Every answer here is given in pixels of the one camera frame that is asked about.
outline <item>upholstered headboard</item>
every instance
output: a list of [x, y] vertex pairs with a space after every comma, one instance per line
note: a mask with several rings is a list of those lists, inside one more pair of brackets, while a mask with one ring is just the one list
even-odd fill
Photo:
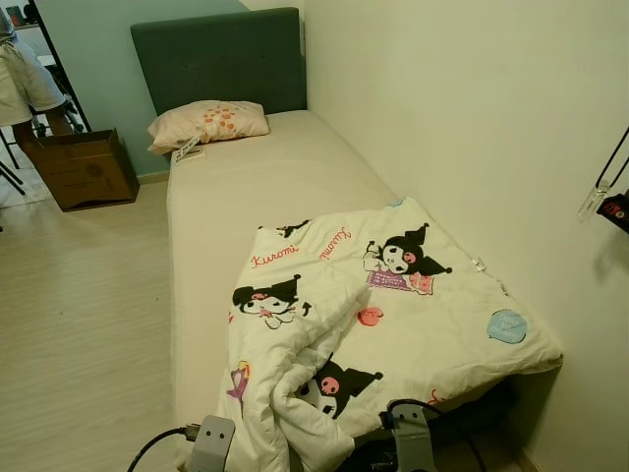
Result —
[[299, 21], [280, 8], [132, 26], [155, 111], [214, 99], [306, 109]]

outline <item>person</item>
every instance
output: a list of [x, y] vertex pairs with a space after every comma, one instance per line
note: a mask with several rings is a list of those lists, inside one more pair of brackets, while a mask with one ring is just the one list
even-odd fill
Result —
[[18, 40], [0, 9], [0, 126], [11, 126], [16, 143], [29, 155], [41, 148], [32, 132], [29, 105], [43, 111], [53, 135], [72, 134], [66, 121], [65, 95], [32, 49]]

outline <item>light green wall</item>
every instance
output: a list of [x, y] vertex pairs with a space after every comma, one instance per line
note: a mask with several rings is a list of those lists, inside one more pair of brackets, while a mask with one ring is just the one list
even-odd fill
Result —
[[93, 130], [117, 128], [139, 175], [167, 169], [146, 148], [155, 118], [129, 27], [247, 11], [238, 0], [36, 0]]

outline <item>folded blanket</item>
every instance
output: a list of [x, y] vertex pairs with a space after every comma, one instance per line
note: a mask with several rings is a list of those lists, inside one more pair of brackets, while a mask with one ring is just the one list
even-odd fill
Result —
[[232, 301], [229, 472], [288, 471], [288, 445], [330, 471], [392, 399], [435, 404], [561, 362], [412, 199], [262, 228]]

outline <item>black cable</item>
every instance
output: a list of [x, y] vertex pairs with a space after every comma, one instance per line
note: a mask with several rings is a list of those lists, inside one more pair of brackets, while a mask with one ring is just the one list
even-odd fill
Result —
[[[419, 405], [419, 406], [421, 406], [423, 408], [426, 408], [427, 410], [432, 411], [433, 413], [436, 413], [438, 416], [444, 416], [445, 415], [445, 413], [443, 413], [441, 410], [439, 410], [438, 408], [436, 408], [436, 407], [434, 407], [432, 405], [424, 403], [424, 402], [422, 402], [420, 400], [407, 399], [407, 400], [394, 400], [391, 403], [389, 403], [389, 405], [386, 407], [386, 412], [389, 415], [391, 415], [391, 417], [393, 417], [392, 410], [397, 405]], [[449, 418], [449, 420], [452, 422], [452, 425], [459, 432], [461, 437], [470, 446], [470, 449], [472, 450], [472, 453], [476, 457], [476, 461], [479, 463], [479, 468], [481, 469], [481, 471], [482, 472], [486, 472], [487, 469], [486, 469], [485, 463], [483, 462], [483, 458], [481, 457], [481, 453], [479, 452], [479, 449], [476, 447], [476, 445], [472, 441], [472, 438], [470, 438], [470, 436], [465, 431], [463, 431], [463, 429], [459, 425], [457, 425], [454, 420], [452, 420], [451, 418]]]
[[169, 436], [185, 435], [186, 431], [186, 428], [175, 428], [173, 430], [164, 431], [161, 435], [157, 435], [155, 438], [147, 442], [146, 445], [140, 450], [134, 461], [129, 466], [129, 469], [127, 469], [127, 472], [133, 472], [138, 465], [138, 462], [140, 462], [140, 459], [142, 459], [142, 456], [145, 455], [146, 452], [151, 449], [156, 443], [159, 443], [161, 440], [163, 440], [164, 438], [168, 438]]
[[[625, 134], [622, 135], [622, 138], [620, 139], [620, 143], [618, 143], [618, 146], [616, 146], [616, 149], [613, 151], [613, 154], [611, 155], [611, 157], [609, 158], [609, 161], [607, 162], [607, 164], [605, 165], [605, 167], [602, 169], [602, 172], [600, 173], [599, 179], [597, 179], [597, 184], [596, 187], [598, 188], [600, 185], [600, 181], [602, 180], [602, 176], [605, 175], [605, 172], [607, 171], [607, 169], [609, 168], [609, 165], [611, 165], [611, 162], [613, 161], [613, 159], [616, 157], [616, 155], [618, 154], [618, 151], [620, 150], [620, 148], [622, 147], [622, 144], [625, 142], [625, 140], [627, 139], [627, 135], [629, 135], [629, 127], [627, 128], [627, 131], [625, 131]], [[611, 185], [609, 185], [609, 187], [613, 187], [614, 185], [616, 185], [616, 182], [618, 182], [618, 179], [620, 178], [620, 175], [622, 174], [622, 171], [625, 170], [625, 167], [627, 166], [627, 164], [629, 164], [629, 157], [627, 157], [627, 160], [625, 160], [625, 163], [622, 164], [622, 167], [620, 168], [620, 171], [618, 172], [618, 174], [616, 175], [616, 178], [613, 179], [613, 182], [611, 182]]]

